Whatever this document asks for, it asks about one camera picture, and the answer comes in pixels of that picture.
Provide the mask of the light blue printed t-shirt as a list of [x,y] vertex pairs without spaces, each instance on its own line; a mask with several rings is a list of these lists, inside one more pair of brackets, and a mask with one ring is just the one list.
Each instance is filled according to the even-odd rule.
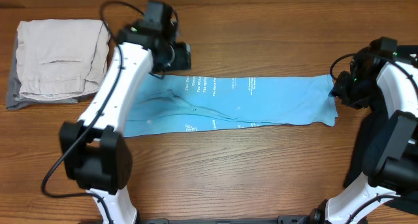
[[334,126],[329,75],[314,77],[147,77],[128,115],[126,137],[261,127]]

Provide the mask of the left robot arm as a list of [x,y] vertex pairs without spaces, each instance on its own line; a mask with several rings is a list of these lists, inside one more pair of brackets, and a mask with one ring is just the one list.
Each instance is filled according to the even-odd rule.
[[50,172],[63,164],[68,178],[92,197],[102,223],[139,223],[127,190],[133,158],[123,132],[141,82],[147,75],[163,79],[166,72],[191,67],[190,46],[176,41],[177,12],[150,0],[142,17],[111,38],[114,55],[108,73],[92,102],[77,122],[59,131],[62,156]]

